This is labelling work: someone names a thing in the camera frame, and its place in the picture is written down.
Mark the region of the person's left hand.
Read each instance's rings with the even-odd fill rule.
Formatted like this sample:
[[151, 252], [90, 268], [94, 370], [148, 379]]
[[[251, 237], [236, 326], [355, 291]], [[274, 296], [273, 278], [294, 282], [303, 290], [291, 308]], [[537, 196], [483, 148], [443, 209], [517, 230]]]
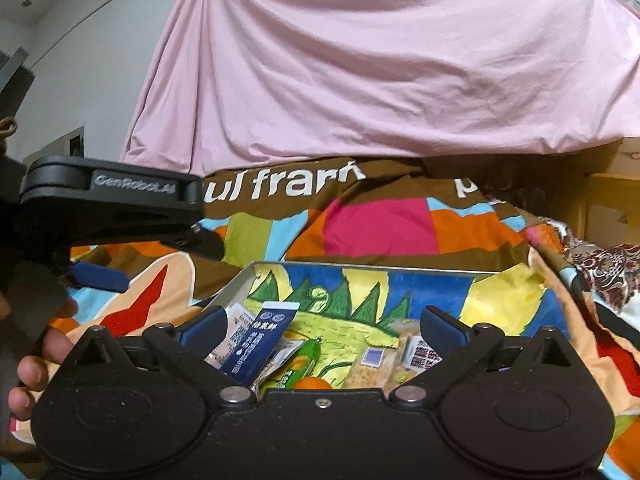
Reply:
[[[6, 154], [6, 139], [17, 130], [17, 123], [13, 117], [1, 118], [1, 155]], [[58, 308], [54, 318], [71, 318], [77, 312], [77, 302], [67, 296], [64, 304]], [[11, 306], [1, 293], [1, 321], [11, 313]], [[73, 343], [63, 332], [46, 323], [46, 330], [37, 353], [22, 356], [21, 361], [14, 366], [17, 374], [17, 386], [4, 396], [1, 404], [6, 406], [14, 419], [29, 420], [32, 417], [36, 400], [35, 392], [41, 392], [49, 383], [50, 374], [48, 363], [61, 364], [70, 353]]]

